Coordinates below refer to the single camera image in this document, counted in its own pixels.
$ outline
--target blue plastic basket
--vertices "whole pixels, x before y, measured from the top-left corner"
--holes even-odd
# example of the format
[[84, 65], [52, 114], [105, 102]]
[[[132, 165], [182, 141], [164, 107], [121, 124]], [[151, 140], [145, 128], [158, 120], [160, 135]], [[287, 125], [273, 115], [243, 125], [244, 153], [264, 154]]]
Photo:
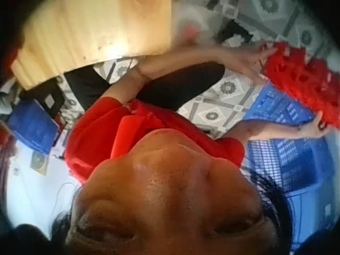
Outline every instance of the blue plastic basket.
[[[266, 120], [299, 125], [314, 115], [298, 101], [266, 86], [244, 120]], [[248, 144], [251, 168], [270, 175], [288, 193], [297, 195], [317, 189], [334, 175], [327, 142], [321, 139], [252, 141]]]
[[[266, 86], [244, 119], [301, 124], [314, 115], [275, 89]], [[339, 203], [334, 195], [334, 164], [324, 138], [251, 141], [250, 168], [270, 176], [285, 192], [293, 210], [293, 250], [318, 230], [334, 225]]]
[[18, 140], [42, 154], [49, 154], [57, 134], [57, 124], [35, 100], [21, 101], [10, 118], [8, 127]]

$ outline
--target red plastic object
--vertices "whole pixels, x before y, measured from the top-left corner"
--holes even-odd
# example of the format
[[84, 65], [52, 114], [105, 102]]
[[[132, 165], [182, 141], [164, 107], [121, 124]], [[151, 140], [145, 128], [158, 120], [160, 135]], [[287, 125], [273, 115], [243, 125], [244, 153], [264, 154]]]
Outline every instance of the red plastic object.
[[328, 70], [326, 62], [311, 59], [306, 64], [305, 49], [297, 49], [286, 42], [275, 44], [277, 52], [271, 56], [265, 75], [281, 91], [299, 100], [313, 112], [323, 111], [327, 124], [340, 129], [340, 76]]

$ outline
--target hand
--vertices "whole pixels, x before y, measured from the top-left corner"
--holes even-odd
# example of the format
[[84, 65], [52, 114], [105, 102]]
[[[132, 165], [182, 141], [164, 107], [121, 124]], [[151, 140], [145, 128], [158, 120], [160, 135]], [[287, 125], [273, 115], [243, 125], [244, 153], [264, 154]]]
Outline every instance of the hand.
[[274, 54], [277, 48], [267, 50], [260, 49], [239, 49], [239, 48], [220, 48], [219, 60], [230, 69], [237, 73], [242, 73], [250, 78], [254, 84], [265, 85], [268, 83], [265, 79], [261, 78], [259, 73], [253, 67], [259, 60], [265, 60]]
[[330, 131], [330, 126], [322, 121], [323, 112], [318, 112], [314, 120], [302, 125], [299, 132], [303, 138], [321, 138]]

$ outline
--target wooden board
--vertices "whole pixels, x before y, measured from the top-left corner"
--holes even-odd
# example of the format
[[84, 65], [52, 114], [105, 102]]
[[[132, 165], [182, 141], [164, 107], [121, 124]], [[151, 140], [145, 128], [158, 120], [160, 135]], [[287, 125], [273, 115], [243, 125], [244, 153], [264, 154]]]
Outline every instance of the wooden board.
[[171, 45], [171, 0], [47, 0], [23, 28], [12, 64], [21, 86], [86, 65], [160, 54]]

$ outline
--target hair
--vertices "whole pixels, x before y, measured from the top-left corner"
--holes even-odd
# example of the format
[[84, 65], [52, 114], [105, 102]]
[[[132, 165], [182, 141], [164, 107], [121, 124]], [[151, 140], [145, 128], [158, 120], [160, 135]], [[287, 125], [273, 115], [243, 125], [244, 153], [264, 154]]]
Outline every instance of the hair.
[[[264, 215], [273, 222], [278, 236], [278, 243], [269, 254], [274, 252], [277, 255], [288, 255], [292, 246], [293, 224], [291, 209], [284, 192], [271, 178], [252, 171], [248, 173], [250, 174], [246, 177], [258, 187], [261, 194]], [[58, 215], [52, 224], [51, 243], [54, 251], [58, 251], [59, 254], [66, 253], [64, 248], [71, 226], [71, 211]]]

